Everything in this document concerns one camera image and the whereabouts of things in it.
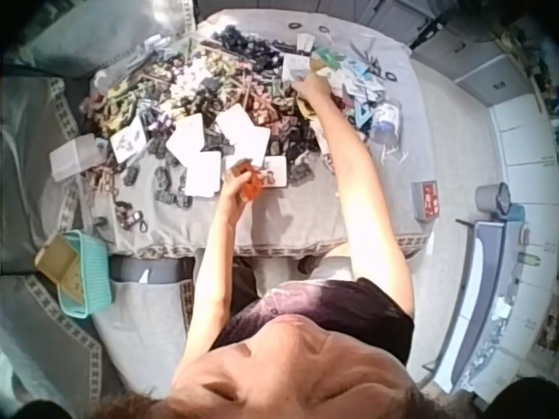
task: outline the woman's right hand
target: woman's right hand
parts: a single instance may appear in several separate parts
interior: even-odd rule
[[[304,80],[293,83],[293,89],[308,102],[323,98],[330,99],[331,90],[328,80],[314,72],[309,73]]]

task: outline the small bottle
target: small bottle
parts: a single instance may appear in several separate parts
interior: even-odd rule
[[[400,143],[401,130],[402,105],[396,99],[388,98],[382,101],[373,114],[371,140],[391,148],[397,147]]]

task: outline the teal basket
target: teal basket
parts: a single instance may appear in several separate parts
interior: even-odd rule
[[[78,230],[64,233],[64,239],[78,252],[84,304],[67,297],[59,289],[60,308],[68,316],[84,319],[109,306],[113,301],[108,277],[107,246],[98,238]]]

